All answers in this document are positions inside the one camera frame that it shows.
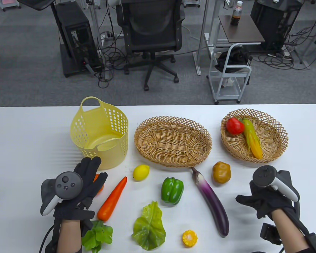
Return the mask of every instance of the lemon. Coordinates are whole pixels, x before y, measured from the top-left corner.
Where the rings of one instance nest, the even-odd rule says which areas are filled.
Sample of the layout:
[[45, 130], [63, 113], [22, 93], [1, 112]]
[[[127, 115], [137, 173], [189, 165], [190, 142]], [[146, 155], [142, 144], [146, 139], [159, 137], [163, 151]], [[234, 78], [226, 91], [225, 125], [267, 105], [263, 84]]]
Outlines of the lemon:
[[143, 181], [149, 175], [150, 167], [148, 165], [142, 164], [138, 165], [134, 170], [134, 179], [136, 181]]

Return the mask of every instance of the fake vegetable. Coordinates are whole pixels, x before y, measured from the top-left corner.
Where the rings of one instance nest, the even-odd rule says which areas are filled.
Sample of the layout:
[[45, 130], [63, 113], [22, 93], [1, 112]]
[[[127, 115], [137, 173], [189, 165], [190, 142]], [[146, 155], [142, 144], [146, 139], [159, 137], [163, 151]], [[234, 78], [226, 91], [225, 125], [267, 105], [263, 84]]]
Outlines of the fake vegetable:
[[134, 179], [136, 181], [143, 181], [149, 175], [150, 167], [148, 165], [138, 165], [134, 169]]
[[200, 174], [194, 167], [193, 180], [199, 188], [200, 192], [204, 196], [207, 205], [209, 206], [212, 216], [214, 218], [215, 224], [217, 226], [218, 232], [222, 237], [226, 237], [229, 232], [229, 221], [225, 209], [222, 206], [217, 195], [214, 193], [213, 189], [207, 183], [203, 175]]
[[213, 166], [213, 179], [217, 183], [227, 183], [230, 180], [232, 173], [230, 165], [223, 162], [217, 162]]
[[182, 234], [182, 242], [187, 247], [193, 247], [198, 241], [197, 234], [192, 230], [187, 230]]
[[92, 221], [93, 227], [89, 230], [84, 237], [82, 237], [82, 245], [86, 251], [97, 253], [100, 251], [103, 243], [112, 243], [113, 229], [106, 226], [101, 221]]
[[[99, 174], [96, 174], [96, 176], [95, 176], [95, 178], [94, 178], [94, 182], [96, 181], [96, 179], [98, 178], [98, 176], [99, 176]], [[103, 188], [104, 188], [104, 184], [103, 184], [102, 188], [98, 191], [97, 194], [99, 194], [99, 193], [103, 190]]]
[[226, 129], [230, 134], [238, 135], [242, 134], [245, 130], [245, 125], [241, 123], [237, 118], [230, 118], [226, 123]]
[[141, 217], [135, 221], [134, 233], [131, 236], [143, 249], [152, 250], [165, 242], [162, 214], [158, 202], [152, 201], [143, 208]]
[[101, 206], [101, 208], [99, 209], [99, 211], [97, 213], [97, 218], [99, 220], [106, 222], [110, 218], [113, 210], [116, 207], [116, 204], [119, 200], [119, 197], [121, 196], [122, 191], [123, 191], [124, 187], [126, 186], [126, 182], [128, 182], [128, 178], [125, 176], [118, 183], [118, 185], [112, 191], [110, 196], [106, 199], [104, 204]]
[[255, 133], [253, 123], [246, 118], [242, 120], [242, 123], [245, 125], [244, 135], [246, 137], [248, 148], [250, 148], [255, 158], [262, 159], [263, 153], [261, 143], [259, 137]]
[[161, 199], [166, 203], [177, 205], [184, 191], [184, 183], [178, 179], [165, 178], [161, 186]]

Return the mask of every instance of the carrot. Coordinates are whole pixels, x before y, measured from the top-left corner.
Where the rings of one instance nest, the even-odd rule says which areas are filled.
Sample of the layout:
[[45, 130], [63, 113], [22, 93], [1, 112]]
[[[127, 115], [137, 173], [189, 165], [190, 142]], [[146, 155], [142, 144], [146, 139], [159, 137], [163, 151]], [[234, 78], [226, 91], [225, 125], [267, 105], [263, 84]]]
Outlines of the carrot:
[[97, 218], [99, 220], [106, 222], [110, 218], [127, 182], [128, 182], [128, 178], [126, 176], [123, 177], [123, 179], [118, 183], [118, 185], [112, 191], [110, 196], [106, 199], [106, 201], [104, 202], [104, 204], [101, 206], [101, 208], [99, 209], [97, 213]]
[[[96, 181], [96, 179], [98, 178], [99, 174], [96, 174], [95, 178], [94, 178], [94, 182]], [[102, 186], [102, 188], [98, 191], [97, 195], [100, 194], [100, 192], [103, 190], [104, 188], [104, 184]]]

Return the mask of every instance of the chair backrest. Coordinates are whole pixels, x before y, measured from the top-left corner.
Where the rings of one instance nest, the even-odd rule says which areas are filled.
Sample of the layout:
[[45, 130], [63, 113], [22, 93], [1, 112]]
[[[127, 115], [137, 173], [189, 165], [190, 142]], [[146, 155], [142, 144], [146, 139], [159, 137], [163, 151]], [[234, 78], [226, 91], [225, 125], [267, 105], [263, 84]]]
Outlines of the chair backrest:
[[179, 50], [182, 0], [121, 0], [118, 25], [123, 28], [127, 52]]

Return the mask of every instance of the controller button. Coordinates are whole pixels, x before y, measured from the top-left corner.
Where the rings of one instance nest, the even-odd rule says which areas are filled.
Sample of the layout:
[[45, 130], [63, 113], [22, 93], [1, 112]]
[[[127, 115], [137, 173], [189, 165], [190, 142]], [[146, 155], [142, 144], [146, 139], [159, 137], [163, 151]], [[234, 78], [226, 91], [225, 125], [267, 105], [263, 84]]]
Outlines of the controller button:
[[62, 182], [66, 183], [69, 181], [69, 178], [67, 176], [62, 177]]

